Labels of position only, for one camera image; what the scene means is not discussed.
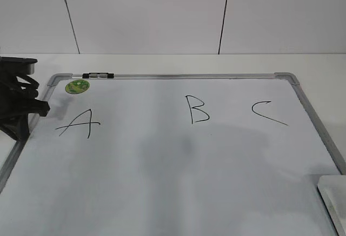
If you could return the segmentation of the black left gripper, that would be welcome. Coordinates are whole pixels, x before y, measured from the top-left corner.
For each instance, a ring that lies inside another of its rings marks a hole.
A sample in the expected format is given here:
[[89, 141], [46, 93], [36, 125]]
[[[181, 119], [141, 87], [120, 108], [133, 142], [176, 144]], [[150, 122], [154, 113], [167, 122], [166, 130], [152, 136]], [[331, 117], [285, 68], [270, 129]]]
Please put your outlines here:
[[27, 140], [28, 114], [45, 117], [50, 106], [38, 100], [39, 83], [26, 74], [8, 70], [1, 71], [1, 131], [15, 141]]

